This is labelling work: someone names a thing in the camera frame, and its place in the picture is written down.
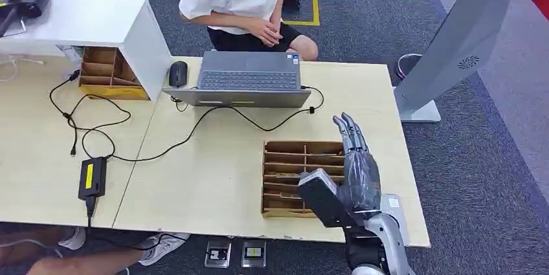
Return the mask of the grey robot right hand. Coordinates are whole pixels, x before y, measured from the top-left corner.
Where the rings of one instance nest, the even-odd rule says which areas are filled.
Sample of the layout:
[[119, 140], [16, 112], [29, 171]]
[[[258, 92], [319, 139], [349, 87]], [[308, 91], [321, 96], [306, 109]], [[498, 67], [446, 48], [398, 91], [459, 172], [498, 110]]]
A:
[[352, 211], [381, 209], [381, 181], [379, 168], [371, 154], [359, 125], [343, 112], [334, 116], [344, 150], [344, 182], [337, 196]]

